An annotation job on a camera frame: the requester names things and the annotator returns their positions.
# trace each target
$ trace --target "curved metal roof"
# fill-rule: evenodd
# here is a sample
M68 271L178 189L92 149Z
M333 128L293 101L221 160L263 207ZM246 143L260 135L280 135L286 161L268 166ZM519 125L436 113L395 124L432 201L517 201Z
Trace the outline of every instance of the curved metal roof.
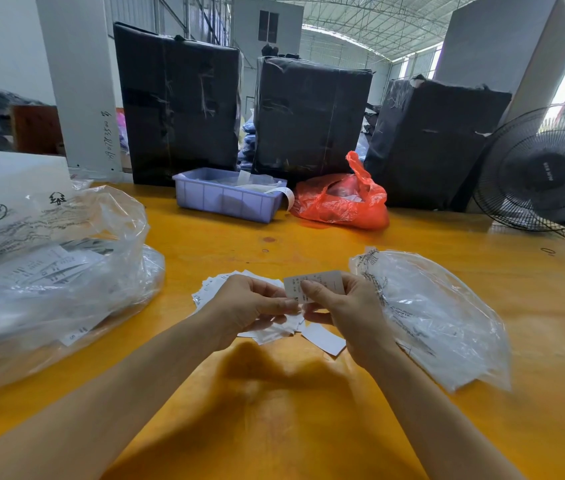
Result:
M473 0L274 0L305 8L306 25L337 32L390 60L441 42L455 9Z

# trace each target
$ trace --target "black wrapped box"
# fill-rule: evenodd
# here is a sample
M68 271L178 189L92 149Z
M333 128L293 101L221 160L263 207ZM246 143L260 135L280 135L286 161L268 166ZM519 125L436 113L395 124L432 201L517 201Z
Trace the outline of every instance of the black wrapped box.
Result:
M238 48L114 24L134 183L174 186L201 167L234 170L239 150Z
M452 209L510 101L509 93L422 76L390 81L364 162L387 191L387 205Z
M371 70L261 57L256 86L254 172L290 184L350 171Z

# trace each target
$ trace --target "orange tabletop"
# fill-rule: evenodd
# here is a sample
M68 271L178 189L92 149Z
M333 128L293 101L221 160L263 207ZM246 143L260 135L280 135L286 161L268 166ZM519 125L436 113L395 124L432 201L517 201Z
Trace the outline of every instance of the orange tabletop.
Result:
M505 322L513 391L473 382L451 396L530 479L565 479L565 240L491 227L486 216L391 210L363 232L279 211L263 225L180 209L174 190L120 185L147 207L147 243L165 255L164 289L93 345L0 389L0 435L194 311L208 276L271 278L347 269L365 246L430 258ZM347 351L300 335L236 339L167 401L106 479L423 479L390 407Z

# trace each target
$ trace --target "forearm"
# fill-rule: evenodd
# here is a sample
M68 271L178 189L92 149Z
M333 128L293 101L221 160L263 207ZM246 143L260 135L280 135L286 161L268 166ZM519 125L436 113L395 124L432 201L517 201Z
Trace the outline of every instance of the forearm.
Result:
M392 340L372 348L368 363L432 480L523 478Z
M0 437L0 478L97 479L217 347L205 317L160 333Z

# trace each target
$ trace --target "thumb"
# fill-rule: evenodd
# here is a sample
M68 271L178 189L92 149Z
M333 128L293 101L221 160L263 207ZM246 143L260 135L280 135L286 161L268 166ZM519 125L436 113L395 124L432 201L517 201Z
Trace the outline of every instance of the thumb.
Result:
M327 308L332 305L334 298L337 298L336 293L328 290L323 285L315 281L305 280L300 283L300 287L307 297L311 298L319 305L326 306Z
M296 315L300 313L298 301L294 298L267 298L259 295L256 309L261 315Z

